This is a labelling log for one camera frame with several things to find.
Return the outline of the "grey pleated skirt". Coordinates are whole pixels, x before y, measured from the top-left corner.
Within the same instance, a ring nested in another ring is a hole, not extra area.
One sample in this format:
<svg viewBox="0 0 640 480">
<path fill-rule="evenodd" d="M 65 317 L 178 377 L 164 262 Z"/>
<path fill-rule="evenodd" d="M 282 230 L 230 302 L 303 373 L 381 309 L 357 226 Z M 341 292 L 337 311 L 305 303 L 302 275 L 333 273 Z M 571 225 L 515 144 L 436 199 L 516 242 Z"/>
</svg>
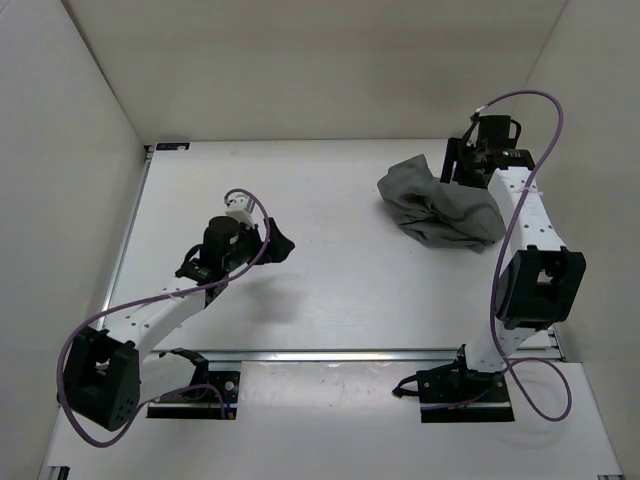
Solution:
<svg viewBox="0 0 640 480">
<path fill-rule="evenodd" d="M 395 225 L 426 247 L 482 253 L 506 233 L 488 190 L 442 183 L 422 154 L 391 166 L 377 189 Z"/>
</svg>

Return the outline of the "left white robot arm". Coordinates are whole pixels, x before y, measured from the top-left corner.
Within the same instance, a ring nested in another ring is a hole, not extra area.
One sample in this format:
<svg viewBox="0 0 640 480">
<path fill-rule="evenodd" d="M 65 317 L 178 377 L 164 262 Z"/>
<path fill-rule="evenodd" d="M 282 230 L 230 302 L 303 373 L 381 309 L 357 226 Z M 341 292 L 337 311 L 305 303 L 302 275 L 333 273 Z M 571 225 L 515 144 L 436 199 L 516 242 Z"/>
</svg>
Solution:
<svg viewBox="0 0 640 480">
<path fill-rule="evenodd" d="M 185 255 L 159 300 L 126 308 L 125 317 L 97 330 L 83 327 L 64 356 L 61 406 L 108 431 L 130 422 L 138 407 L 172 390 L 197 398 L 208 389 L 204 357 L 184 347 L 155 354 L 155 347 L 206 309 L 241 267 L 281 263 L 295 244 L 273 218 L 259 234 L 228 216 L 212 218 L 201 243 Z"/>
</svg>

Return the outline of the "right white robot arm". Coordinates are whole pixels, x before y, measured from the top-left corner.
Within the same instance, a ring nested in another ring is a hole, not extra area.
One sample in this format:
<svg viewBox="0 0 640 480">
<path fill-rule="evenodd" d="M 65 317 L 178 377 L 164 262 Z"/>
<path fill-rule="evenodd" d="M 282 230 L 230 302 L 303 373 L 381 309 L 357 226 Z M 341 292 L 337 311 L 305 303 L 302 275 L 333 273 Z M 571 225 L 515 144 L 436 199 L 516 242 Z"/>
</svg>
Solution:
<svg viewBox="0 0 640 480">
<path fill-rule="evenodd" d="M 490 412 L 510 405 L 510 356 L 534 334 L 567 319 L 586 270 L 583 254 L 555 232 L 532 177 L 536 164 L 518 148 L 522 127 L 508 115 L 475 113 L 447 143 L 441 176 L 423 157 L 390 169 L 379 190 L 393 218 L 422 242 L 481 251 L 501 243 L 489 325 L 449 364 L 401 380 L 392 393 L 430 412 Z"/>
</svg>

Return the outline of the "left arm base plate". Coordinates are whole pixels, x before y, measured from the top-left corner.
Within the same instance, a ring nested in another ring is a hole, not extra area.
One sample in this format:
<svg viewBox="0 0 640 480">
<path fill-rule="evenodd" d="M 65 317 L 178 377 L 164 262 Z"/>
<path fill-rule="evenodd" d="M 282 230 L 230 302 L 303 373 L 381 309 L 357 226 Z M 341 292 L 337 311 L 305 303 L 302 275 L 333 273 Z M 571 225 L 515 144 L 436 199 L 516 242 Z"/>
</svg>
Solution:
<svg viewBox="0 0 640 480">
<path fill-rule="evenodd" d="M 220 396 L 207 388 L 164 395 L 146 406 L 146 417 L 163 420 L 234 421 L 238 416 L 241 387 L 241 363 L 210 362 L 208 375 L 192 383 L 204 381 Z"/>
</svg>

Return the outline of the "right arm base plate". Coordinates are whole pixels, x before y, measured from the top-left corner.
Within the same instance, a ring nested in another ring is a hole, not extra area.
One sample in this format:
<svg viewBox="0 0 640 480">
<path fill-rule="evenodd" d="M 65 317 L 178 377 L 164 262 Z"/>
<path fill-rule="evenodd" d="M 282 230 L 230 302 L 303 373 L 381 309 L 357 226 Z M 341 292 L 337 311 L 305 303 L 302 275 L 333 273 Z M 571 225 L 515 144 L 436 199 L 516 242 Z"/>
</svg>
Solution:
<svg viewBox="0 0 640 480">
<path fill-rule="evenodd" d="M 423 424 L 515 421 L 506 381 L 499 373 L 473 378 L 448 364 L 416 374 Z"/>
</svg>

